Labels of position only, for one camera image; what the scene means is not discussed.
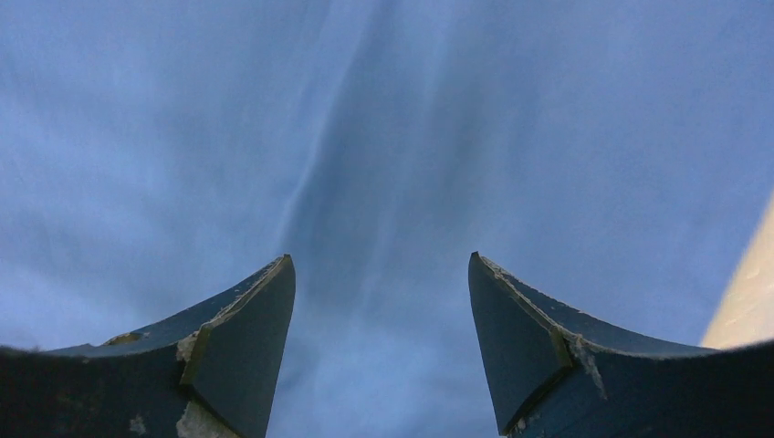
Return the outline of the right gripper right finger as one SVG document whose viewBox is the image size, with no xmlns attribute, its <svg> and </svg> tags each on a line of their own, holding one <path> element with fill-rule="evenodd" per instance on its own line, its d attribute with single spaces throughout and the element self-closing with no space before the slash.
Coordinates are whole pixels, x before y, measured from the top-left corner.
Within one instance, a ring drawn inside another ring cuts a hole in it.
<svg viewBox="0 0 774 438">
<path fill-rule="evenodd" d="M 473 253 L 476 334 L 504 437 L 770 437 L 773 344 L 710 349 L 614 326 Z"/>
</svg>

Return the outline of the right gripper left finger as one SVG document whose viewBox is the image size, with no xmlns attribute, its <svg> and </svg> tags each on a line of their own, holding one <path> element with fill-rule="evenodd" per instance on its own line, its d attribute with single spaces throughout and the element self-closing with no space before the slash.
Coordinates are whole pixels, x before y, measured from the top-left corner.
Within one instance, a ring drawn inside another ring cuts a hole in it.
<svg viewBox="0 0 774 438">
<path fill-rule="evenodd" d="M 282 255 L 101 345 L 1 350 L 4 437 L 262 437 L 294 307 Z"/>
</svg>

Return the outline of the blue surgical wrap cloth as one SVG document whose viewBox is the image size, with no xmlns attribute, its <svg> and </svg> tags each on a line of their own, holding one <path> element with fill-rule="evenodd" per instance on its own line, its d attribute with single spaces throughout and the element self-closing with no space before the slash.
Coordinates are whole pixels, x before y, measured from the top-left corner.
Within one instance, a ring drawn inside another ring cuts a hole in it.
<svg viewBox="0 0 774 438">
<path fill-rule="evenodd" d="M 477 251 L 697 344 L 773 189 L 770 1 L 4 1 L 1 340 L 281 254 L 273 437 L 492 437 Z"/>
</svg>

